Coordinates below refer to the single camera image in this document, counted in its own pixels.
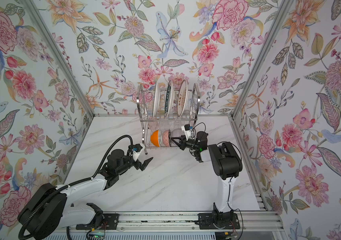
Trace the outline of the white plain plate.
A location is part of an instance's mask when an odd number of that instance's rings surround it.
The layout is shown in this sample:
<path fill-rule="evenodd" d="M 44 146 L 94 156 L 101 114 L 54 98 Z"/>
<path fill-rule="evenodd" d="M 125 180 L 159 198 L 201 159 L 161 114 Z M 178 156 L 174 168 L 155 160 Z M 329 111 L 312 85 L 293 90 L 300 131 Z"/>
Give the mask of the white plain plate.
<path fill-rule="evenodd" d="M 157 82 L 156 89 L 155 89 L 154 102 L 153 102 L 153 115 L 152 115 L 153 118 L 157 116 L 159 103 L 160 103 L 160 97 L 161 97 L 160 83 Z"/>

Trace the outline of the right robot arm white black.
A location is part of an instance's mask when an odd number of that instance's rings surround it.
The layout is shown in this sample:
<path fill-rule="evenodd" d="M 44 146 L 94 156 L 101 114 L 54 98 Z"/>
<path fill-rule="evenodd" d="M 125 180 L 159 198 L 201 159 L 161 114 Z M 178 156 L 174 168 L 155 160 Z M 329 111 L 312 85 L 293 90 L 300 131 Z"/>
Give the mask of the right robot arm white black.
<path fill-rule="evenodd" d="M 189 149 L 200 163 L 211 162 L 213 172 L 218 177 L 217 196 L 211 213 L 198 214 L 196 224 L 201 230 L 229 230 L 241 228 L 236 210 L 232 204 L 233 189 L 239 173 L 243 169 L 237 147 L 231 142 L 208 144 L 208 133 L 200 131 L 195 137 L 189 132 L 179 137 L 171 137 L 170 142 L 181 150 Z"/>

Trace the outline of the lavender bowl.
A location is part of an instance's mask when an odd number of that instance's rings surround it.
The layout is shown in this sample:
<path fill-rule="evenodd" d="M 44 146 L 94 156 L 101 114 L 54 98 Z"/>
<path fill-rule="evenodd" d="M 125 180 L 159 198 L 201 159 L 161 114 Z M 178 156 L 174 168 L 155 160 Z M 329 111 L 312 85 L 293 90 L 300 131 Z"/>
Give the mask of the lavender bowl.
<path fill-rule="evenodd" d="M 181 129 L 175 129 L 171 132 L 170 137 L 179 137 L 181 135 L 184 135 L 183 131 Z M 178 140 L 172 141 L 170 138 L 170 142 L 180 142 L 180 143 L 183 142 L 184 143 L 185 141 L 178 141 Z"/>

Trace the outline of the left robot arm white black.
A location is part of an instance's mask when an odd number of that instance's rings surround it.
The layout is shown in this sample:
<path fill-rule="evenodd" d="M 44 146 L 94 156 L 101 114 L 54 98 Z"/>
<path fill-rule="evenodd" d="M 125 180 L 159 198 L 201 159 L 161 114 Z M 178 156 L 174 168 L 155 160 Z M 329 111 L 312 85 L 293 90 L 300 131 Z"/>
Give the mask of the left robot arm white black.
<path fill-rule="evenodd" d="M 92 231 L 108 222 L 103 210 L 94 203 L 76 205 L 75 202 L 91 194 L 111 188 L 122 174 L 134 167 L 144 171 L 151 158 L 140 162 L 141 153 L 146 152 L 144 144 L 129 146 L 125 153 L 121 149 L 107 154 L 107 162 L 97 171 L 102 178 L 88 177 L 67 185 L 44 184 L 28 201 L 18 215 L 22 225 L 18 238 L 42 240 L 56 229 L 71 226 L 86 226 Z"/>

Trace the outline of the pink floral patterned bowl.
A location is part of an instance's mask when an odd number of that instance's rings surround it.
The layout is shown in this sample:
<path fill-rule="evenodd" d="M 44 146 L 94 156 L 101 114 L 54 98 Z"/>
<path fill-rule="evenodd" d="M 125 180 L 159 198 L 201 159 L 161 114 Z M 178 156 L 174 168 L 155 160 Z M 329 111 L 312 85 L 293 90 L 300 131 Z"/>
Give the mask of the pink floral patterned bowl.
<path fill-rule="evenodd" d="M 162 143 L 164 147 L 171 147 L 171 131 L 166 130 L 162 133 Z"/>

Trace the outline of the orange bowl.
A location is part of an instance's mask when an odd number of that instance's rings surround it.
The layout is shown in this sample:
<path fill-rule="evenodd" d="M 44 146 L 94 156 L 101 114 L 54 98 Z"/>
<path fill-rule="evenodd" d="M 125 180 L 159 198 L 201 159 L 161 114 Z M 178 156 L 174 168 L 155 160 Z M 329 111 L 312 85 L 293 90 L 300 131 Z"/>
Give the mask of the orange bowl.
<path fill-rule="evenodd" d="M 152 145 L 155 147 L 160 147 L 159 135 L 160 135 L 159 130 L 155 130 L 150 137 L 150 141 Z"/>

